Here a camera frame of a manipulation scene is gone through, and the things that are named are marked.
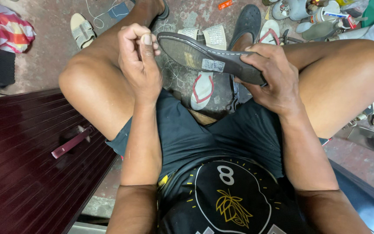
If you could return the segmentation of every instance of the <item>dark gray shorts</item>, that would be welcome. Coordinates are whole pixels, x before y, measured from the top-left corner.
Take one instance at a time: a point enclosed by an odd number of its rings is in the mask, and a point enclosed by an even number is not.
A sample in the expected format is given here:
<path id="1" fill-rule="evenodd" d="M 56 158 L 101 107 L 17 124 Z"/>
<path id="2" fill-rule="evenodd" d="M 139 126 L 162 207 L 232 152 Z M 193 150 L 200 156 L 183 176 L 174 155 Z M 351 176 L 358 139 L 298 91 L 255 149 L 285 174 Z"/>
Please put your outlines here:
<path id="1" fill-rule="evenodd" d="M 116 138 L 106 142 L 125 155 L 132 119 Z M 200 126 L 169 92 L 157 101 L 157 124 L 163 152 L 160 179 L 184 164 L 204 156 L 237 156 L 253 159 L 276 178 L 284 176 L 282 132 L 278 115 L 250 99 L 220 121 Z"/>

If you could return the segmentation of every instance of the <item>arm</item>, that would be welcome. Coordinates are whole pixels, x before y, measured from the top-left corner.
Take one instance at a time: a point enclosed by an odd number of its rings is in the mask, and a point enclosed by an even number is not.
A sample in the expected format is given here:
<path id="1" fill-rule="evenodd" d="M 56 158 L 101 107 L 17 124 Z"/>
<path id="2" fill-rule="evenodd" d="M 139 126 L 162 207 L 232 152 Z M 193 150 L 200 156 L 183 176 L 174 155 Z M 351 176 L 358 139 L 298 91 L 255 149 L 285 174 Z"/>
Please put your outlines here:
<path id="1" fill-rule="evenodd" d="M 283 132 L 285 172 L 307 222 L 320 233 L 370 233 L 339 189 L 333 169 L 311 126 L 298 90 L 298 69 L 280 46 L 257 43 L 242 61 L 258 68 L 268 85 L 241 82 L 255 102 L 278 114 Z"/>
<path id="2" fill-rule="evenodd" d="M 133 90 L 135 106 L 109 234 L 153 233 L 156 227 L 156 183 L 162 154 L 155 106 L 162 77 L 154 59 L 159 54 L 155 40 L 148 28 L 138 24 L 118 33 L 119 65 Z"/>

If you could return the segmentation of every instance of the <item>beige sandal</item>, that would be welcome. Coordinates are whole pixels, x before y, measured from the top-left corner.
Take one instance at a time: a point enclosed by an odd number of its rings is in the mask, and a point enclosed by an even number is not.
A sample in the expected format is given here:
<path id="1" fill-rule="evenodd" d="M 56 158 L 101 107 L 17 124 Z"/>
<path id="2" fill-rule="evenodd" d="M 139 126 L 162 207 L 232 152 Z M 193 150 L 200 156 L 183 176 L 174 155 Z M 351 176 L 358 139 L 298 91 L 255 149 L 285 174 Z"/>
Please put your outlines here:
<path id="1" fill-rule="evenodd" d="M 92 25 L 79 13 L 71 17 L 70 29 L 80 49 L 88 47 L 96 38 Z"/>

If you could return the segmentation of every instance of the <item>white flip-flop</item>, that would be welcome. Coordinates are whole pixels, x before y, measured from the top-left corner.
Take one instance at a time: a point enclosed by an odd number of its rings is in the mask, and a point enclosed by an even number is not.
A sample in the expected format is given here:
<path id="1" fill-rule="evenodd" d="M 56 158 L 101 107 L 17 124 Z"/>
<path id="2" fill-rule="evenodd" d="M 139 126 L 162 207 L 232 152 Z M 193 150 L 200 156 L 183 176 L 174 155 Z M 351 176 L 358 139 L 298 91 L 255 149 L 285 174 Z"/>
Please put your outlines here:
<path id="1" fill-rule="evenodd" d="M 278 23 L 273 20 L 267 20 L 261 29 L 261 38 L 259 39 L 259 43 L 266 43 L 272 45 L 279 45 L 279 25 Z"/>
<path id="2" fill-rule="evenodd" d="M 194 40 L 200 30 L 195 28 L 186 28 L 179 30 L 178 33 L 189 36 Z M 222 25 L 213 26 L 203 30 L 206 46 L 217 50 L 226 50 L 226 36 Z M 190 98 L 190 105 L 193 110 L 203 109 L 210 101 L 214 92 L 213 72 L 199 72 L 193 84 L 193 93 Z"/>
<path id="3" fill-rule="evenodd" d="M 214 92 L 213 73 L 199 72 L 193 83 L 193 93 L 190 104 L 193 110 L 203 109 L 210 101 Z"/>
<path id="4" fill-rule="evenodd" d="M 88 47 L 96 38 L 92 25 L 79 13 L 71 17 L 70 29 L 79 49 Z"/>

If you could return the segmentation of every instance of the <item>graphic print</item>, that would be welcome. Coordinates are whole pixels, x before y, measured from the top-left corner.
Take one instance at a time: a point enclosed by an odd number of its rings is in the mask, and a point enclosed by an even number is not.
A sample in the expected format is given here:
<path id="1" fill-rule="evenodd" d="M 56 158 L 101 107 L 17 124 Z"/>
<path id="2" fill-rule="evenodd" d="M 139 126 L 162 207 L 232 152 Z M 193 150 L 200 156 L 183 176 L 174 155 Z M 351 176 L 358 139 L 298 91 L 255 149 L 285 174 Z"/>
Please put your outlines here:
<path id="1" fill-rule="evenodd" d="M 232 197 L 229 193 L 223 190 L 217 190 L 223 194 L 216 202 L 216 210 L 220 211 L 221 215 L 224 215 L 226 222 L 233 221 L 239 226 L 245 226 L 249 229 L 249 217 L 252 217 L 249 212 L 239 203 L 242 199 L 240 197 Z"/>
<path id="2" fill-rule="evenodd" d="M 266 188 L 259 187 L 257 171 L 251 168 L 236 160 L 213 161 L 197 168 L 195 202 L 213 230 L 239 234 L 265 230 L 272 207 L 261 192 Z"/>

